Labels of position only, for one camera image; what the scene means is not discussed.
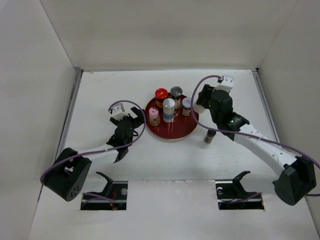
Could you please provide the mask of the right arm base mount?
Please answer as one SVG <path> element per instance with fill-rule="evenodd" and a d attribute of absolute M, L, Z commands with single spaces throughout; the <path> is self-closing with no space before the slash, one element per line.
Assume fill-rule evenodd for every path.
<path fill-rule="evenodd" d="M 264 210 L 261 192 L 246 191 L 241 180 L 250 171 L 242 171 L 232 179 L 215 181 L 219 210 Z"/>

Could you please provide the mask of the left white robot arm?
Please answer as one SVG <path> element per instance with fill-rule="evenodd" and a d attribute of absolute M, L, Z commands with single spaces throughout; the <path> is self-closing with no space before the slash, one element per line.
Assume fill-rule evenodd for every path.
<path fill-rule="evenodd" d="M 115 125 L 115 130 L 110 139 L 87 152 L 79 153 L 70 147 L 65 148 L 53 165 L 41 175 L 41 184 L 66 202 L 75 199 L 80 194 L 93 163 L 89 157 L 104 157 L 103 161 L 107 163 L 118 163 L 127 155 L 129 147 L 142 136 L 136 129 L 140 126 L 143 126 L 143 130 L 146 128 L 145 110 L 136 105 L 131 111 L 136 117 L 126 113 L 121 102 L 112 105 L 109 108 L 110 121 Z"/>

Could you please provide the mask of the small dark bottle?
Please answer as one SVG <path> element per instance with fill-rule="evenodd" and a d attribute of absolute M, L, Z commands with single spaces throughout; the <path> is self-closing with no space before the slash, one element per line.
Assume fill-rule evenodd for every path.
<path fill-rule="evenodd" d="M 203 139 L 203 141 L 206 144 L 210 144 L 213 140 L 213 138 L 215 137 L 215 135 L 217 134 L 217 132 L 215 130 L 209 129 Z"/>

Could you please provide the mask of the black pump white bottle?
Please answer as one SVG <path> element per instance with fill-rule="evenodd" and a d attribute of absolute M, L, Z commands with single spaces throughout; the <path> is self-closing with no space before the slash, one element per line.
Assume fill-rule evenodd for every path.
<path fill-rule="evenodd" d="M 194 104 L 194 105 L 193 105 L 193 110 L 194 110 L 196 113 L 198 113 L 199 115 L 202 114 L 202 113 L 204 113 L 204 112 L 206 111 L 206 109 L 205 109 L 203 106 L 199 105 L 199 104 Z"/>

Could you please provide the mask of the silver lid tall jar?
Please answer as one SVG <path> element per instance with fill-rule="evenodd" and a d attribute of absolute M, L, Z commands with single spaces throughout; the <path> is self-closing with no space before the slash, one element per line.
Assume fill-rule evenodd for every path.
<path fill-rule="evenodd" d="M 175 115 L 175 101 L 172 98 L 166 98 L 163 101 L 162 107 L 163 107 L 163 121 L 165 123 L 171 123 L 174 120 Z"/>

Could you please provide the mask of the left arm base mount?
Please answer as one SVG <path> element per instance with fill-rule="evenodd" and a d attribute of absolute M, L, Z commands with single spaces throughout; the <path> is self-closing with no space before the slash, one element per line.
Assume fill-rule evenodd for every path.
<path fill-rule="evenodd" d="M 89 178 L 83 186 L 80 210 L 125 211 L 127 209 L 128 181 L 114 181 L 97 171 L 99 177 Z"/>

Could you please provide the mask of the red lid chili sauce jar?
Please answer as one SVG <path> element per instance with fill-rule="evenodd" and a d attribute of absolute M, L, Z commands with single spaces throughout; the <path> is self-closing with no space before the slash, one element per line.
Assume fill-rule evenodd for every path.
<path fill-rule="evenodd" d="M 159 109 L 163 108 L 163 102 L 168 97 L 168 91 L 164 88 L 158 88 L 155 91 L 155 104 Z"/>

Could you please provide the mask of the black top grinder bottle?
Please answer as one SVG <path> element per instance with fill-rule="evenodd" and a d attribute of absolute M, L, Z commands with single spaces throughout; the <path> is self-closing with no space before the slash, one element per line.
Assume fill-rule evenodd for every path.
<path fill-rule="evenodd" d="M 183 94 L 183 90 L 179 86 L 174 86 L 170 89 L 170 96 L 175 102 L 175 107 L 174 109 L 179 109 L 181 106 L 181 97 Z"/>

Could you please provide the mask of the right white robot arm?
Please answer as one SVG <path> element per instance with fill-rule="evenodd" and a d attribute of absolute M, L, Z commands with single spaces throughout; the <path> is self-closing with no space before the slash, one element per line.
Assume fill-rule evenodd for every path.
<path fill-rule="evenodd" d="M 196 104 L 208 109 L 216 131 L 250 150 L 278 176 L 273 181 L 276 195 L 287 205 L 294 206 L 316 185 L 315 167 L 318 165 L 304 153 L 279 142 L 269 140 L 250 122 L 233 110 L 233 99 L 221 86 L 205 84 Z"/>

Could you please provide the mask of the pink lid spice shaker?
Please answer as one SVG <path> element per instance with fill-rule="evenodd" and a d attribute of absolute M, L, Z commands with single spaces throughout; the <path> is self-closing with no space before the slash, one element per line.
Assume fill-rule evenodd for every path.
<path fill-rule="evenodd" d="M 159 110 L 156 107 L 151 107 L 148 113 L 149 113 L 149 124 L 153 127 L 158 126 L 161 122 Z"/>

